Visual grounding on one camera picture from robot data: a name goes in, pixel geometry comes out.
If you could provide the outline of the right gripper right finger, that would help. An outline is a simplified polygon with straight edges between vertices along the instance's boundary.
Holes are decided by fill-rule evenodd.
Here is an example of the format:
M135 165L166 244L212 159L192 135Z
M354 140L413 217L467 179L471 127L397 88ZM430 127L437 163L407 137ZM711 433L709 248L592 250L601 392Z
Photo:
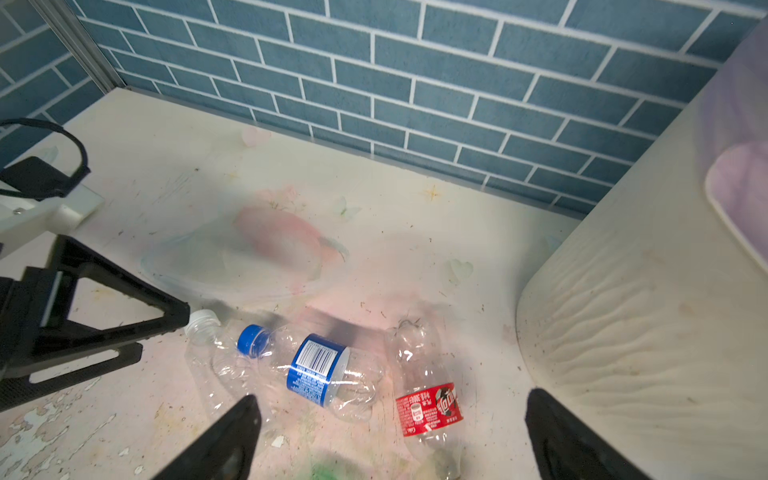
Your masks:
M525 423L544 480L648 480L544 389L529 392Z

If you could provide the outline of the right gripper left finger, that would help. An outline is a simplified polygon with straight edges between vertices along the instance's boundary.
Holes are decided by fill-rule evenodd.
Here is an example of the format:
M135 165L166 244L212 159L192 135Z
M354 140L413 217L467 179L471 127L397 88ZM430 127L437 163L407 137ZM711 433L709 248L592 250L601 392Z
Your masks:
M246 395L154 479L245 480L250 475L261 427L257 398Z

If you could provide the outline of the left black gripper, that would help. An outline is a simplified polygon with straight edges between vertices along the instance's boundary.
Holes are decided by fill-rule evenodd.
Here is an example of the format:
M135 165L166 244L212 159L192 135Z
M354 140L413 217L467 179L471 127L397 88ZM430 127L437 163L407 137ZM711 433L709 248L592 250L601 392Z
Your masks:
M44 267L27 267L20 280L1 278L1 411L138 363L143 345L134 342L185 326L189 314L186 302L82 242L56 237ZM117 355L30 380L108 350Z

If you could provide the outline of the clear slim bottle white cap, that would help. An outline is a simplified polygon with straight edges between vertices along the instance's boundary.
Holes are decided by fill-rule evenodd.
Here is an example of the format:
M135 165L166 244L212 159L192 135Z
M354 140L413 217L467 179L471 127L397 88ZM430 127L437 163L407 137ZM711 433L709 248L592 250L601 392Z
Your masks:
M275 410L276 391L266 383L256 361L238 350L232 331L217 314L209 309L192 312L184 334L185 360L208 417L215 421L243 397L253 395L262 418L256 453L285 446L284 425Z

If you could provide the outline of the clear bottle blue cap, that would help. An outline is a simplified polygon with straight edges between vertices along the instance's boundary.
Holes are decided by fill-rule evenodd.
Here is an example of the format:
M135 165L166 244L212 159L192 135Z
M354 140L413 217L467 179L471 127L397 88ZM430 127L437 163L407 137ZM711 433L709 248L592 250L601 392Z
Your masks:
M385 376L377 356L291 323L273 329L251 324L236 346L256 362L269 386L300 396L339 420L371 419Z

